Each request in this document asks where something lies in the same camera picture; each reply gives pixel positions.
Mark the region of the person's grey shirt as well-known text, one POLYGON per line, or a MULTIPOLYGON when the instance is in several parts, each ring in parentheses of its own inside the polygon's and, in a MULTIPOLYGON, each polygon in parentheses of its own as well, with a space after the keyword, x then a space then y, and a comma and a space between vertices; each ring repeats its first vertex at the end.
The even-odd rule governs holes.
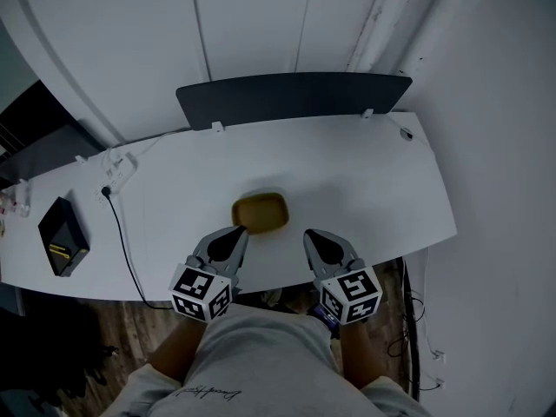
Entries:
POLYGON ((101 417, 431 417, 388 376, 343 375, 320 321, 234 305, 207 324, 181 383, 148 362, 101 417))

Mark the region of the black office chair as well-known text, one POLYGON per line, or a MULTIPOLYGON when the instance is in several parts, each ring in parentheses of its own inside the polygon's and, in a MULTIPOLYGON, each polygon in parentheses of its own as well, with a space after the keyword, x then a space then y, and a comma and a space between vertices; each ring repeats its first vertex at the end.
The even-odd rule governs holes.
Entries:
POLYGON ((29 390, 38 411, 62 405, 58 393, 85 396, 86 378, 105 386, 106 359, 118 353, 101 342, 93 312, 81 305, 46 308, 32 316, 0 308, 0 392, 29 390))

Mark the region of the yellow rectangular tray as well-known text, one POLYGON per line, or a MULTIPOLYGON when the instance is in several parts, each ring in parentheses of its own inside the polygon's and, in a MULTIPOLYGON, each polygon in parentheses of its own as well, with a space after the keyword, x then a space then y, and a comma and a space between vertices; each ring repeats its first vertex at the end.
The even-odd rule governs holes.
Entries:
POLYGON ((285 198, 275 192, 243 197, 231 208, 234 226, 243 226, 250 235, 274 232, 289 221, 285 198))

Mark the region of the black device with screen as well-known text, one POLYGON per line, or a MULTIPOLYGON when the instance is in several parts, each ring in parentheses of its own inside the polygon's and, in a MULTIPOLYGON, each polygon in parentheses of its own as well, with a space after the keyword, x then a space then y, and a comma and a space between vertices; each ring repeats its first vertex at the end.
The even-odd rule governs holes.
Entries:
POLYGON ((307 315, 312 316, 323 323, 328 328, 332 339, 340 339, 340 323, 320 303, 314 304, 307 311, 307 315))

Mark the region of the small clear bottle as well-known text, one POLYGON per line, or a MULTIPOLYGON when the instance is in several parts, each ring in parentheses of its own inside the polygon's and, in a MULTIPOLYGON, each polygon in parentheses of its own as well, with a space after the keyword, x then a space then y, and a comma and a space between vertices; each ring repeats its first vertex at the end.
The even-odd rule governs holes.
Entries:
POLYGON ((22 218, 27 218, 30 215, 30 182, 20 179, 12 188, 12 210, 22 218))

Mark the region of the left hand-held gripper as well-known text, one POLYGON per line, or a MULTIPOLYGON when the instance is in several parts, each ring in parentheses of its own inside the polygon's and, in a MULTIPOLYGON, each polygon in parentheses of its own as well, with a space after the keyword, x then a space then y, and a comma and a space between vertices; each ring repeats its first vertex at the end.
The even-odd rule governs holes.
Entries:
POLYGON ((226 227, 204 236, 193 254, 179 264, 169 292, 174 310, 211 322, 226 313, 237 294, 237 271, 248 246, 244 226, 226 227))

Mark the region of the person's right forearm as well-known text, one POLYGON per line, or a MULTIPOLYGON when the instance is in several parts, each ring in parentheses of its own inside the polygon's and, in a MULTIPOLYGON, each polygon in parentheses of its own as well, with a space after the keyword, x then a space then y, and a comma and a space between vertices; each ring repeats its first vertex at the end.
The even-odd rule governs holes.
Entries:
POLYGON ((386 366, 374 352, 365 323, 357 321, 342 325, 340 344, 344 378, 355 388, 362 390, 387 376, 386 366))

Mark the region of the wide dark grey divider panel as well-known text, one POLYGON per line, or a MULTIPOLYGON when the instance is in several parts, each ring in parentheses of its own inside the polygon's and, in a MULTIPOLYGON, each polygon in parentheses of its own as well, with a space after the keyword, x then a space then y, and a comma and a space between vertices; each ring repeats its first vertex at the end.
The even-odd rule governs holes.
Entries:
POLYGON ((177 100, 194 131, 281 119, 361 115, 392 110, 413 79, 352 72, 243 76, 184 86, 177 100))

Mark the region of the person's left forearm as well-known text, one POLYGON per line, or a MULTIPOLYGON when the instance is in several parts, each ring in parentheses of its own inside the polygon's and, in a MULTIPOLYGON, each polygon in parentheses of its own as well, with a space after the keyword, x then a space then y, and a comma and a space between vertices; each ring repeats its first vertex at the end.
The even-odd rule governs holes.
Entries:
POLYGON ((184 318, 152 353, 148 364, 170 379, 183 383, 195 360, 195 353, 207 324, 184 318))

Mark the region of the white power strip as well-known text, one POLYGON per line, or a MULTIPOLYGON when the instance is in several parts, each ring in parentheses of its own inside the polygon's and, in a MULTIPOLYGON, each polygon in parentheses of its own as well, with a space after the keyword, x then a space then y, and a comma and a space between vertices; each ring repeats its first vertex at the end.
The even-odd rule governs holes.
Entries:
POLYGON ((115 153, 107 150, 101 158, 103 175, 93 191, 95 203, 101 207, 108 204, 106 196, 102 193, 105 187, 109 188, 109 197, 119 195, 122 188, 137 170, 137 160, 130 153, 115 153))

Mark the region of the white wall pipe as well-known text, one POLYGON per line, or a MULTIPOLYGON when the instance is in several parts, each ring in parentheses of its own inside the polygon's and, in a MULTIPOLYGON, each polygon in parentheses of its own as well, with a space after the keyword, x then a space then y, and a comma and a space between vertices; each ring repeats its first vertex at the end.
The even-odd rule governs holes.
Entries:
POLYGON ((389 0, 374 0, 347 65, 348 72, 370 72, 378 62, 389 36, 389 0))

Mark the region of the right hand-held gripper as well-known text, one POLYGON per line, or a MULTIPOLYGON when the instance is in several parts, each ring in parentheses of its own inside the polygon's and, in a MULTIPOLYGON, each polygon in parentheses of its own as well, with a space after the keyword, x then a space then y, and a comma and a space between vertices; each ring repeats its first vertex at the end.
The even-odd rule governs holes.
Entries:
POLYGON ((372 266, 329 278, 336 270, 349 269, 359 260, 350 242, 310 228, 303 234, 303 246, 315 278, 326 279, 320 287, 320 304, 339 324, 365 320, 377 312, 383 291, 372 266))

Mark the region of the black box with yellow print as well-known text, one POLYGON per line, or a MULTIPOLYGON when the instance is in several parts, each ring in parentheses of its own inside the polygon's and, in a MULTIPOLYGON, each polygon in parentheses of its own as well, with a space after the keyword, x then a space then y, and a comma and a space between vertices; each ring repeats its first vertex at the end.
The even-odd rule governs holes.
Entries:
POLYGON ((57 197, 38 230, 53 274, 70 277, 90 251, 71 202, 57 197))

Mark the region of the white table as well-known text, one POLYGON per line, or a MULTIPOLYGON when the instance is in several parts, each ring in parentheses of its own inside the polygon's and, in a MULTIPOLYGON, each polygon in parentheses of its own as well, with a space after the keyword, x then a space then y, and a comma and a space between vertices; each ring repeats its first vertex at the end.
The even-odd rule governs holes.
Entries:
POLYGON ((166 301, 176 266, 205 236, 231 223, 232 205, 276 192, 288 206, 280 230, 253 236, 239 271, 245 293, 313 280, 302 236, 317 228, 347 239, 375 265, 455 235, 434 152, 417 116, 393 113, 252 123, 186 131, 122 146, 137 170, 109 206, 95 203, 101 158, 30 182, 30 215, 5 218, 3 282, 98 300, 166 301), (411 142, 400 136, 409 129, 411 142), (38 224, 69 199, 89 253, 70 277, 53 274, 38 224))

